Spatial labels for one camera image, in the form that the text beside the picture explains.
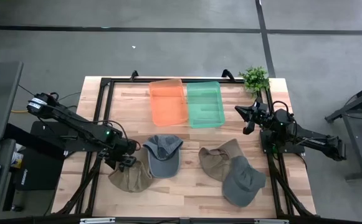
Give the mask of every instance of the plastic tray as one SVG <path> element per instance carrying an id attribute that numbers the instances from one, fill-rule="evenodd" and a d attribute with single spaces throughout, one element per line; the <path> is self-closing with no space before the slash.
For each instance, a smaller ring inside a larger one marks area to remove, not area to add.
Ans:
<path id="1" fill-rule="evenodd" d="M 188 83 L 189 122 L 192 128 L 213 128 L 225 123 L 218 82 Z"/>
<path id="2" fill-rule="evenodd" d="M 188 120 L 188 107 L 180 79 L 151 82 L 149 91 L 155 125 L 168 126 Z"/>

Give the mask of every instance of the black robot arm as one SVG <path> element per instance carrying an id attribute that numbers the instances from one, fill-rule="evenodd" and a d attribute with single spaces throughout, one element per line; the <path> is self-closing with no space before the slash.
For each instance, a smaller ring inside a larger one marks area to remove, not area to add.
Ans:
<path id="1" fill-rule="evenodd" d="M 346 159 L 345 145 L 339 137 L 303 129 L 297 124 L 293 114 L 288 112 L 287 105 L 286 110 L 268 111 L 268 105 L 263 103 L 261 98 L 257 98 L 252 106 L 236 106 L 235 109 L 247 122 L 243 128 L 244 134 L 253 132 L 257 124 L 262 130 L 271 132 L 267 141 L 273 146 L 301 145 L 321 151 L 335 161 Z"/>
<path id="2" fill-rule="evenodd" d="M 101 152 L 106 149 L 105 163 L 112 169 L 115 168 L 116 162 L 129 161 L 129 155 L 132 155 L 136 149 L 136 141 L 128 139 L 126 134 L 125 138 L 122 138 L 123 132 L 109 126 L 108 124 L 111 124 L 109 121 L 103 121 L 103 124 L 88 121 L 61 105 L 53 93 L 36 94 L 29 101 L 27 110 L 38 118 L 52 118 L 70 127 L 77 138 L 68 141 L 68 147 L 81 147 L 83 151 L 89 152 Z"/>

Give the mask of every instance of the gray cap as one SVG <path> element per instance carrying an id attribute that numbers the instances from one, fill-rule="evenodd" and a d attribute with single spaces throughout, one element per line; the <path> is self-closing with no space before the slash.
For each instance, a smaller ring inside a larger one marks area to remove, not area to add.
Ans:
<path id="1" fill-rule="evenodd" d="M 173 177 L 179 170 L 179 150 L 183 140 L 172 134 L 150 137 L 143 146 L 149 150 L 149 167 L 153 177 Z"/>
<path id="2" fill-rule="evenodd" d="M 222 194 L 238 207 L 246 207 L 257 192 L 265 187 L 265 174 L 250 166 L 244 156 L 232 158 L 231 170 L 222 184 Z"/>

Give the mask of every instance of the concrete floor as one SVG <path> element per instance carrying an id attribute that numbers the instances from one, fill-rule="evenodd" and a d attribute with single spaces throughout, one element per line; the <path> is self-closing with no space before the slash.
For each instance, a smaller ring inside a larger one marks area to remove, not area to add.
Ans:
<path id="1" fill-rule="evenodd" d="M 362 30 L 362 0 L 262 0 L 268 29 Z M 113 27 L 259 28 L 254 0 L 0 0 L 0 24 Z M 334 162 L 307 150 L 317 213 L 362 221 L 362 180 L 343 123 L 323 119 L 362 89 L 362 36 L 269 35 L 276 77 L 286 78 L 299 124 L 340 135 L 348 160 Z M 21 85 L 30 91 L 80 91 L 87 75 L 219 76 L 266 67 L 260 34 L 0 31 L 0 62 L 24 62 Z M 15 110 L 29 95 L 17 92 Z M 78 96 L 65 105 L 76 105 Z M 12 114 L 30 130 L 35 118 Z M 52 192 L 41 192 L 50 202 Z M 33 207 L 42 214 L 46 206 Z"/>

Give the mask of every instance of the cap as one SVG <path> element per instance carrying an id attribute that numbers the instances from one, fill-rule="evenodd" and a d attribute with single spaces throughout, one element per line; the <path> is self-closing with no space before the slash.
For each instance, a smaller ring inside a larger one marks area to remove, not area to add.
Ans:
<path id="1" fill-rule="evenodd" d="M 231 204 L 246 207 L 265 187 L 265 179 L 265 174 L 251 167 L 244 156 L 237 156 L 231 160 L 231 170 L 222 184 L 222 194 Z"/>
<path id="2" fill-rule="evenodd" d="M 133 156 L 137 161 L 132 167 L 125 167 L 121 172 L 117 166 L 108 176 L 110 182 L 126 192 L 141 192 L 147 189 L 153 182 L 153 177 L 149 171 L 148 150 L 141 148 L 135 151 Z"/>
<path id="3" fill-rule="evenodd" d="M 155 135 L 143 144 L 149 150 L 149 167 L 153 177 L 168 178 L 176 175 L 182 144 L 183 140 L 172 134 Z"/>
<path id="4" fill-rule="evenodd" d="M 203 171 L 210 177 L 224 181 L 229 173 L 231 159 L 243 156 L 236 139 L 232 139 L 215 149 L 208 150 L 202 147 L 199 151 L 200 164 Z"/>

